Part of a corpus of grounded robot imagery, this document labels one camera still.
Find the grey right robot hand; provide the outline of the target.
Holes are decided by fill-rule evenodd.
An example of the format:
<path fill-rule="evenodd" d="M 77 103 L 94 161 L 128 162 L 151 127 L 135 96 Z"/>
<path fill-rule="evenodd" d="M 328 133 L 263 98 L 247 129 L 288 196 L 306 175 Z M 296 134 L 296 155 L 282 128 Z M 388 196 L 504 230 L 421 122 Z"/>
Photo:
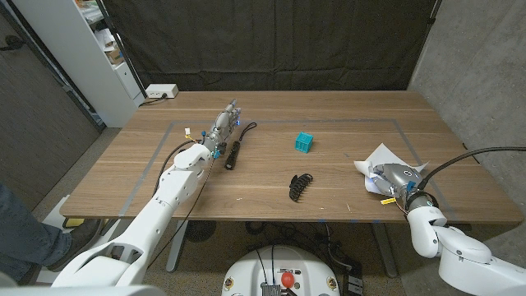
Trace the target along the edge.
<path fill-rule="evenodd" d="M 365 188 L 372 193 L 399 197 L 411 192 L 422 181 L 421 174 L 404 164 L 378 164 L 372 168 L 371 177 L 365 178 Z"/>

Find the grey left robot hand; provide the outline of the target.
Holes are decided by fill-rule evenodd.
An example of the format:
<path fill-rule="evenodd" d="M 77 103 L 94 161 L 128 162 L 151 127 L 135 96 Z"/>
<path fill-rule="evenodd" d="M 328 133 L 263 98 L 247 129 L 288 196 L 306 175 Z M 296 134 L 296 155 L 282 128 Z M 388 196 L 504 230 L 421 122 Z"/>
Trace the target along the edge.
<path fill-rule="evenodd" d="M 226 141 L 235 127 L 240 124 L 239 115 L 241 109 L 236 108 L 236 103 L 237 100 L 233 99 L 225 109 L 219 113 L 210 131 L 203 136 L 202 145 L 210 151 L 214 159 L 217 159 L 224 153 Z"/>

